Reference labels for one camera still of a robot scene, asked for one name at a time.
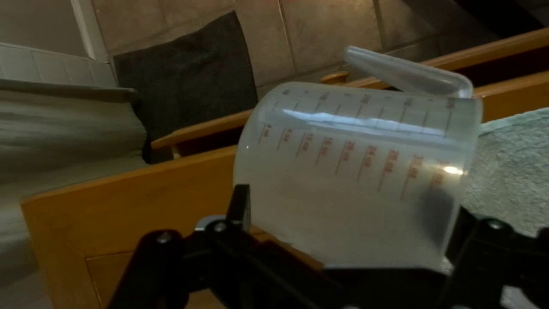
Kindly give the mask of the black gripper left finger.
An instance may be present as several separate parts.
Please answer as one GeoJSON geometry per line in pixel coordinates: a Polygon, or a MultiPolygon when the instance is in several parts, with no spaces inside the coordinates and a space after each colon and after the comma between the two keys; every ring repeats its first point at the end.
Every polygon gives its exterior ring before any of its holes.
{"type": "Polygon", "coordinates": [[[246,184],[233,187],[226,220],[240,230],[250,229],[250,187],[246,184]]]}

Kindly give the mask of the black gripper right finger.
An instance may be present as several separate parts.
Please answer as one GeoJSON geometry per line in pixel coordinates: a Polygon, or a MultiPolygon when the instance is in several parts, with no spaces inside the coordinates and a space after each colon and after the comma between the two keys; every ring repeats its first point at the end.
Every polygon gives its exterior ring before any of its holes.
{"type": "Polygon", "coordinates": [[[492,217],[475,217],[461,208],[444,256],[454,268],[481,263],[509,265],[530,249],[531,239],[517,234],[509,224],[492,217]]]}

